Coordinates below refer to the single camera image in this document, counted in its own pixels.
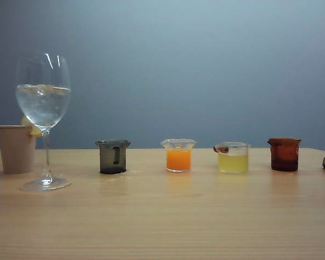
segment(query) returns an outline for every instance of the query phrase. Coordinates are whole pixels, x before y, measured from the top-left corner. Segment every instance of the paper cup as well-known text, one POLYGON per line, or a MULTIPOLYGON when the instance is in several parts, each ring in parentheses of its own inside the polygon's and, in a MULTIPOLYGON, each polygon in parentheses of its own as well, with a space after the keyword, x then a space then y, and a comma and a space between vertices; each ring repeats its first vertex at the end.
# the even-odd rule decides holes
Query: paper cup
POLYGON ((0 150, 4 173, 31 172, 36 137, 31 126, 0 126, 0 150))

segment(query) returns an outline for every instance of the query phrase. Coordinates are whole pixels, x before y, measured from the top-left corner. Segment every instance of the glass stem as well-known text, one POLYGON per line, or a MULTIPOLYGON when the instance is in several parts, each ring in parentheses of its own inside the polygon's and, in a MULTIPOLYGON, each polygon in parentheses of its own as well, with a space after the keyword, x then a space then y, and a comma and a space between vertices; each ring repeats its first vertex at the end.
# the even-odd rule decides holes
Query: glass stem
POLYGON ((53 181, 53 174, 49 168, 49 130, 42 131, 44 149, 45 149, 45 165, 41 174, 42 185, 48 185, 53 181))

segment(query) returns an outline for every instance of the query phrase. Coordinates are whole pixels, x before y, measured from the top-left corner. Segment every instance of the clear liquid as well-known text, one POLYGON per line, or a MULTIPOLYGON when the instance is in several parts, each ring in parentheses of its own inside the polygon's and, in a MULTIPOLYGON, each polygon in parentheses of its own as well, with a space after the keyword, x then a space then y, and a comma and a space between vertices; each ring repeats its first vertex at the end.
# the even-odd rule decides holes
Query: clear liquid
POLYGON ((41 130, 51 129, 65 115, 71 90, 52 85, 19 85, 16 89, 24 115, 41 130))

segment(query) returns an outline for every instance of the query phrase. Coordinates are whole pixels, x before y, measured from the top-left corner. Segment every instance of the amber glass beaker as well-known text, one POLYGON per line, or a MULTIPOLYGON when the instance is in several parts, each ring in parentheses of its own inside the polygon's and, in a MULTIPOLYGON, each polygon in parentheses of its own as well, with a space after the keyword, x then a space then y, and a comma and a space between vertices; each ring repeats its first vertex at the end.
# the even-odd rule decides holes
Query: amber glass beaker
POLYGON ((294 138, 270 138, 271 168, 293 172, 298 169, 298 146, 301 140, 294 138))

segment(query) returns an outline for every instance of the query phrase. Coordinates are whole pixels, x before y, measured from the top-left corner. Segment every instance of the yellow liquid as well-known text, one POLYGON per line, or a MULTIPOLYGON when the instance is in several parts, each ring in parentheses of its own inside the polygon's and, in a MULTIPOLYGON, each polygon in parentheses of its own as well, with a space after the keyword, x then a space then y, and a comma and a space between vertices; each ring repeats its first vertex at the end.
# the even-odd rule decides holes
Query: yellow liquid
POLYGON ((219 153, 219 170, 229 173, 243 173, 248 171, 248 155, 226 155, 219 153))

